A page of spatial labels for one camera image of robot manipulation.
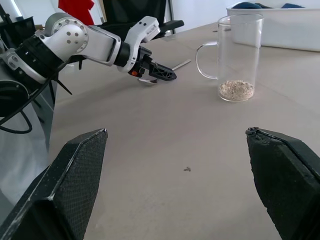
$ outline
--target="table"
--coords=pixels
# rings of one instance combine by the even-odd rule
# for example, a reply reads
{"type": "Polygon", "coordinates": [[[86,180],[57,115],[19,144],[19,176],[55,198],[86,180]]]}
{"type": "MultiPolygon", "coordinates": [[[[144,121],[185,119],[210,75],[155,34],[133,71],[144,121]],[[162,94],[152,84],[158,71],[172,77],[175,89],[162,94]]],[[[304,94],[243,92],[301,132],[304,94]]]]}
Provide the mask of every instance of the table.
{"type": "Polygon", "coordinates": [[[143,87],[89,61],[61,77],[74,95],[57,92],[50,157],[81,133],[109,134],[85,239],[281,239],[254,186],[245,130],[281,132],[320,154],[320,54],[262,47],[255,96],[226,102],[194,61],[216,29],[146,44],[169,67],[192,59],[174,82],[143,87]]]}

